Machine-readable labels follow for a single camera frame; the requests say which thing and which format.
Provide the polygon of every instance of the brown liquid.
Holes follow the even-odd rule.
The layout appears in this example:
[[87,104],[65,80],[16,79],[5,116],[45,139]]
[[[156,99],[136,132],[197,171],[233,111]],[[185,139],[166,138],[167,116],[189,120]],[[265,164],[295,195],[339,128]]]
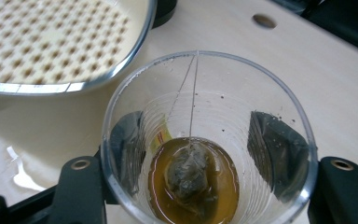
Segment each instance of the brown liquid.
[[192,138],[191,143],[207,149],[208,187],[183,204],[169,190],[164,174],[174,155],[189,146],[189,138],[174,138],[158,149],[148,175],[150,203],[156,216],[168,223],[228,223],[234,216],[239,199],[239,183],[234,163],[217,144]]

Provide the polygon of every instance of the cup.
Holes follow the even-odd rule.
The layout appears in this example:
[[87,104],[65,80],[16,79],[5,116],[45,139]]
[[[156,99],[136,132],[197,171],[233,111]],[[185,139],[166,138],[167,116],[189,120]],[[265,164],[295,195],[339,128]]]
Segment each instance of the cup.
[[188,51],[139,68],[117,88],[103,122],[103,171],[119,203],[143,223],[159,223],[148,174],[161,144],[211,140],[238,175],[230,223],[285,223],[306,205],[317,175],[306,114],[264,67],[230,54]]

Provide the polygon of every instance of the tea bag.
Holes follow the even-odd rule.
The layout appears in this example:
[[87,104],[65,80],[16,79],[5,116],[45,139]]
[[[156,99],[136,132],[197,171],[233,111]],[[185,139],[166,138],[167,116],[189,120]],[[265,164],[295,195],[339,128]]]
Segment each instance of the tea bag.
[[172,157],[165,170],[165,182],[177,202],[195,213],[194,201],[208,188],[207,168],[211,153],[205,145],[189,144]]

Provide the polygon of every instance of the table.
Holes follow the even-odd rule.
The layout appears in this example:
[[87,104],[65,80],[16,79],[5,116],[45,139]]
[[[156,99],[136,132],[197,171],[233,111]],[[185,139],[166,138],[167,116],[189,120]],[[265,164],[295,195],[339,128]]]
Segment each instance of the table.
[[[261,13],[277,24],[257,25]],[[112,92],[130,71],[159,56],[193,49],[249,59],[277,75],[303,105],[319,157],[358,164],[358,49],[297,15],[264,0],[181,0],[173,18],[152,30],[123,76],[94,91],[54,97],[0,96],[0,194],[12,205],[37,190],[14,184],[17,164],[42,189],[54,186],[66,161],[93,155]],[[115,223],[135,223],[119,206],[108,207]],[[296,223],[307,223],[303,212]]]

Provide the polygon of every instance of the table surface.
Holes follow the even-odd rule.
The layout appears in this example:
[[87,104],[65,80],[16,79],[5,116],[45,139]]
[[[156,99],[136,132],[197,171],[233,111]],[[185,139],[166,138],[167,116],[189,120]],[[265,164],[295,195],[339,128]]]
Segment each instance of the table surface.
[[[258,13],[277,26],[257,25],[252,17]],[[222,51],[266,67],[303,105],[319,158],[358,164],[358,49],[268,1],[181,0],[173,18],[150,31],[123,76],[102,88],[54,97],[0,96],[0,194],[7,203],[55,185],[66,161],[96,152],[104,110],[125,75],[157,57],[193,49]],[[15,184],[18,168],[8,147],[37,188]],[[108,207],[108,216],[135,223],[117,205]],[[308,223],[306,213],[295,223]]]

